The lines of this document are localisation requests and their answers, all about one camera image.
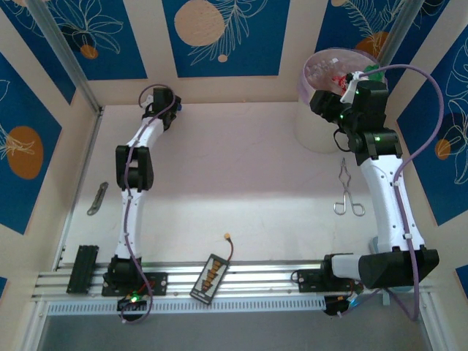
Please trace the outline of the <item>green plastic bottle yellow cap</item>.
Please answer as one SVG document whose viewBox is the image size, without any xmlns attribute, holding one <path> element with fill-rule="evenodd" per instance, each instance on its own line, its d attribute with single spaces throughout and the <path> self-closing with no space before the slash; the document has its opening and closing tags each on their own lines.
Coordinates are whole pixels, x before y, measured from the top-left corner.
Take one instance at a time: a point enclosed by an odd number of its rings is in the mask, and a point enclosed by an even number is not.
<svg viewBox="0 0 468 351">
<path fill-rule="evenodd" d="M 380 68 L 379 64 L 369 65 L 363 71 L 364 72 L 370 72 L 370 71 L 374 71 L 374 70 L 379 69 L 379 68 Z M 375 73 L 372 73 L 370 75 L 367 75 L 365 77 L 365 79 L 382 82 L 384 80 L 384 76 L 385 76 L 385 73 L 383 71 L 381 71 L 381 72 L 375 72 Z"/>
</svg>

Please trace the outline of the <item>white ribbed plastic bin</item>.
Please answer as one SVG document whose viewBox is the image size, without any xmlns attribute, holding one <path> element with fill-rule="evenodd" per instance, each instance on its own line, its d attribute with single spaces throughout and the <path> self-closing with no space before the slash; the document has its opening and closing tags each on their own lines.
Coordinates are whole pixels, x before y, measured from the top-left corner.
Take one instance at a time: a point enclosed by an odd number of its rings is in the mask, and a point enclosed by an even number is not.
<svg viewBox="0 0 468 351">
<path fill-rule="evenodd" d="M 335 124 L 328 123 L 325 119 L 313 113 L 309 104 L 302 102 L 298 94 L 294 133 L 302 146 L 321 154 L 333 153 L 338 150 L 333 139 L 335 130 Z"/>
</svg>

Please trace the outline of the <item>purple plastic bin liner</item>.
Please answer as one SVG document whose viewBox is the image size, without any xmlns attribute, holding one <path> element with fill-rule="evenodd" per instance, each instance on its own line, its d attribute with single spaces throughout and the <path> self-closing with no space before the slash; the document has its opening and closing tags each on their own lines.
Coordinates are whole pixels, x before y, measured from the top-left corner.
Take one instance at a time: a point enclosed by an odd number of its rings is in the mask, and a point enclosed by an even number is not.
<svg viewBox="0 0 468 351">
<path fill-rule="evenodd" d="M 361 71 L 378 64 L 375 57 L 361 50 L 329 48 L 312 54 L 303 65 L 298 79 L 298 93 L 302 102 L 309 104 L 317 90 L 332 91 L 340 96 L 342 91 L 332 82 L 334 75 Z"/>
</svg>

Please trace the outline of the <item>silver scissor tongs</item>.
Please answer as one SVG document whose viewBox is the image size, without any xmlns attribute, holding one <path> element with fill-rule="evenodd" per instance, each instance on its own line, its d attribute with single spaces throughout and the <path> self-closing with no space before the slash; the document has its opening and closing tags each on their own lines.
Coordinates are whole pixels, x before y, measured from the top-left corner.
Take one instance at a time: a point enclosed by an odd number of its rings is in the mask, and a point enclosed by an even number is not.
<svg viewBox="0 0 468 351">
<path fill-rule="evenodd" d="M 350 191 L 350 181 L 352 176 L 347 169 L 346 159 L 341 159 L 340 172 L 338 177 L 342 187 L 342 200 L 337 201 L 333 204 L 333 212 L 338 216 L 343 216 L 347 212 L 347 204 L 350 205 L 351 212 L 358 217 L 365 215 L 365 207 L 361 203 L 357 203 L 353 200 L 352 193 Z"/>
</svg>

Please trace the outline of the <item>grey metal tweezers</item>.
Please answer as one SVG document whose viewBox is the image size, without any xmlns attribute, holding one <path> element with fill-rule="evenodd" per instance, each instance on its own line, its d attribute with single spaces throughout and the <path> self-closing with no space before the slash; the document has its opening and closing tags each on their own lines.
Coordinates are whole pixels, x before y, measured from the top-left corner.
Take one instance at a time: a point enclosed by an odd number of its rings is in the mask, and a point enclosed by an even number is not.
<svg viewBox="0 0 468 351">
<path fill-rule="evenodd" d="M 102 201 L 105 197 L 105 193 L 107 191 L 107 188 L 108 188 L 108 182 L 103 182 L 99 185 L 99 188 L 97 190 L 97 193 L 94 197 L 94 200 L 90 206 L 90 208 L 87 210 L 86 214 L 88 216 L 93 216 L 94 214 L 96 214 L 101 205 L 102 205 Z"/>
</svg>

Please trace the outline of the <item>black board gold pads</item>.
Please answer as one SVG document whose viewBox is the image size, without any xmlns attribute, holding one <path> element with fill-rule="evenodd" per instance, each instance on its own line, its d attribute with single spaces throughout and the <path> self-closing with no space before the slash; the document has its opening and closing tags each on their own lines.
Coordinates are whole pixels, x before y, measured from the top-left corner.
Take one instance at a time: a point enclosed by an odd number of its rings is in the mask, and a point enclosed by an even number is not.
<svg viewBox="0 0 468 351">
<path fill-rule="evenodd" d="M 229 261 L 211 254 L 198 276 L 190 296 L 209 306 L 229 268 Z"/>
</svg>

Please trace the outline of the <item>right controller board green light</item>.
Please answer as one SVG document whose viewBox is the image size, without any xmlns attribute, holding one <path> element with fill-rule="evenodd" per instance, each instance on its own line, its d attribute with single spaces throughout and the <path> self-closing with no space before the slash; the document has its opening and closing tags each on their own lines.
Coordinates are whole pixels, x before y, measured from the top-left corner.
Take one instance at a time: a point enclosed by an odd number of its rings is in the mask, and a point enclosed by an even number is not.
<svg viewBox="0 0 468 351">
<path fill-rule="evenodd" d="M 358 298 L 348 295 L 325 296 L 325 313 L 328 316 L 344 316 L 360 304 Z"/>
</svg>

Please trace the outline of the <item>controller board green light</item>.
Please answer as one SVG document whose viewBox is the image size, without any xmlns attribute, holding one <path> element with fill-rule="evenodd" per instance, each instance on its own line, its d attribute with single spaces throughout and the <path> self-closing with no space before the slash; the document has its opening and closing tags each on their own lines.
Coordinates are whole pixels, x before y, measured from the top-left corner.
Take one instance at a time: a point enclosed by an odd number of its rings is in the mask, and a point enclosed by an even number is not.
<svg viewBox="0 0 468 351">
<path fill-rule="evenodd" d="M 325 296 L 325 313 L 328 316 L 344 316 L 360 304 L 358 298 L 348 295 Z"/>
<path fill-rule="evenodd" d="M 128 295 L 118 300 L 118 312 L 139 312 L 146 310 L 147 300 L 139 295 Z"/>
</svg>

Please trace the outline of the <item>black extrusion block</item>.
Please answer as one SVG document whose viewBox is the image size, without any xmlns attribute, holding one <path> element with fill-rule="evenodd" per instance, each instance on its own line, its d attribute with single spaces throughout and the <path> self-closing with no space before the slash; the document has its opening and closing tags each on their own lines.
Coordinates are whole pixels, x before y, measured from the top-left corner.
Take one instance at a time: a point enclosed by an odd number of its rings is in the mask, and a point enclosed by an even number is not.
<svg viewBox="0 0 468 351">
<path fill-rule="evenodd" d="M 91 286 L 99 247 L 80 245 L 67 285 L 67 294 L 87 294 Z"/>
</svg>

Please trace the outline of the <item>left controller board green light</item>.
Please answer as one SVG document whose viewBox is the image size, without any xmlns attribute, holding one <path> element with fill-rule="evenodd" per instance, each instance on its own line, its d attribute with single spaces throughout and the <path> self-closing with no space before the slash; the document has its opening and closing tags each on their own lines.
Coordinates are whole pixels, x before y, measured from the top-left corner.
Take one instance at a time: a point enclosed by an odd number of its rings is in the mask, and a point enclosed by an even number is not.
<svg viewBox="0 0 468 351">
<path fill-rule="evenodd" d="M 147 300 L 139 295 L 128 295 L 118 300 L 118 312 L 139 312 L 146 310 Z"/>
</svg>

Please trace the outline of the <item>aluminium corner post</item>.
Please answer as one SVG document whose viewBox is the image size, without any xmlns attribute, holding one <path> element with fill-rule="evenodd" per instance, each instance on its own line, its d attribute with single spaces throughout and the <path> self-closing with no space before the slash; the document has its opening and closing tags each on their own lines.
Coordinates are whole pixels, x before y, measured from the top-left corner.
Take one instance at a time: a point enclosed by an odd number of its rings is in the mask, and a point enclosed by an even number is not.
<svg viewBox="0 0 468 351">
<path fill-rule="evenodd" d="M 381 67 L 391 64 L 423 3 L 424 0 L 404 0 L 403 7 L 397 15 L 377 57 L 377 61 Z"/>
<path fill-rule="evenodd" d="M 75 88 L 81 93 L 89 107 L 95 113 L 100 114 L 102 106 L 98 103 L 78 60 L 48 10 L 46 3 L 42 0 L 25 0 L 25 3 Z"/>
</svg>

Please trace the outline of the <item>aluminium side rail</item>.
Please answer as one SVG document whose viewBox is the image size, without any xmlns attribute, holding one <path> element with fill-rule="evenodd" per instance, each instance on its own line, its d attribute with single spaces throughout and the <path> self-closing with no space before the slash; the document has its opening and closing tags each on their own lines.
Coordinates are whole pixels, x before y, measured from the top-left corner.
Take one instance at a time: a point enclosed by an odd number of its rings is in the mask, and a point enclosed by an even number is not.
<svg viewBox="0 0 468 351">
<path fill-rule="evenodd" d="M 91 156 L 92 156 L 92 152 L 94 150 L 94 144 L 96 142 L 97 135 L 99 133 L 99 128 L 100 128 L 100 124 L 102 122 L 102 116 L 103 116 L 104 110 L 105 110 L 104 107 L 101 107 L 99 109 L 96 121 L 94 122 L 94 125 L 93 125 L 91 136 L 90 136 L 90 138 L 88 140 L 88 143 L 87 143 L 87 146 L 86 146 L 86 153 L 85 153 L 85 156 L 83 157 L 83 161 L 81 162 L 81 165 L 80 165 L 80 168 L 79 168 L 79 171 L 80 171 L 79 172 L 79 178 L 78 178 L 78 182 L 77 182 L 75 192 L 73 194 L 72 204 L 69 207 L 69 210 L 67 212 L 67 216 L 65 217 L 64 226 L 63 226 L 62 231 L 61 231 L 61 236 L 60 236 L 60 239 L 58 241 L 57 250 L 56 250 L 55 257 L 54 257 L 54 260 L 53 260 L 53 263 L 52 263 L 52 266 L 51 266 L 52 271 L 57 271 L 60 268 L 62 255 L 63 255 L 64 249 L 65 249 L 65 243 L 66 243 L 69 228 L 70 228 L 70 225 L 71 225 L 72 217 L 73 217 L 73 214 L 74 214 L 74 211 L 75 211 L 75 207 L 76 207 L 76 205 L 78 203 L 78 199 L 79 199 L 80 192 L 81 192 L 81 189 L 82 189 L 82 186 L 83 186 L 83 183 L 84 183 L 84 179 L 86 177 L 88 165 L 89 165 L 89 162 L 90 162 L 90 159 L 91 159 Z"/>
</svg>

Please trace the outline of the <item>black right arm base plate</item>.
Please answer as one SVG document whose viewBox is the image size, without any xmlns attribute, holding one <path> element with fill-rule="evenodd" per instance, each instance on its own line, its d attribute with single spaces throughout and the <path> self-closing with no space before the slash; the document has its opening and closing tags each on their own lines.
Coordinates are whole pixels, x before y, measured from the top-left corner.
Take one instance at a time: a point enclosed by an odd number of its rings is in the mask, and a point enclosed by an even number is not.
<svg viewBox="0 0 468 351">
<path fill-rule="evenodd" d="M 327 276 L 318 269 L 297 270 L 296 276 L 300 293 L 361 293 L 363 291 L 363 285 L 353 279 Z"/>
</svg>

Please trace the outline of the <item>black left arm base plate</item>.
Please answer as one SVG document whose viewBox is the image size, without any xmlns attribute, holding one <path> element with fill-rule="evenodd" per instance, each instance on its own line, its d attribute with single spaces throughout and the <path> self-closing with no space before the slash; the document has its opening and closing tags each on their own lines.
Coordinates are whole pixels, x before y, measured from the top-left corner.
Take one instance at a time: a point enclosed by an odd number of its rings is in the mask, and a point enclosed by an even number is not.
<svg viewBox="0 0 468 351">
<path fill-rule="evenodd" d="M 152 289 L 152 294 L 155 296 L 166 295 L 167 289 L 167 273 L 165 272 L 148 272 L 145 273 L 146 279 Z M 139 276 L 135 281 L 129 282 L 109 282 L 104 280 L 102 285 L 102 296 L 118 297 L 125 295 L 149 295 L 148 288 Z"/>
</svg>

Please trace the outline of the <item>aluminium extrusion rail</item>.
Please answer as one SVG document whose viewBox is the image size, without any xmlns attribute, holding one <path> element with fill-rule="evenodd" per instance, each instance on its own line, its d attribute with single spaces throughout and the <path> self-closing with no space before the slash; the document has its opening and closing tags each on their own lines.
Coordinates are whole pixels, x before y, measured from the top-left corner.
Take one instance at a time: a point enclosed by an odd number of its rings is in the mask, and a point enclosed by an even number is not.
<svg viewBox="0 0 468 351">
<path fill-rule="evenodd" d="M 166 273 L 166 298 L 187 298 L 204 263 L 148 264 L 145 272 Z M 297 284 L 291 280 L 296 270 L 318 269 L 318 260 L 232 262 L 216 292 L 217 298 L 297 296 Z M 103 299 L 103 274 L 101 264 L 94 271 L 91 286 L 86 294 L 70 294 L 67 285 L 72 267 L 65 265 L 56 271 L 38 274 L 31 294 L 33 301 L 65 301 L 72 299 Z"/>
</svg>

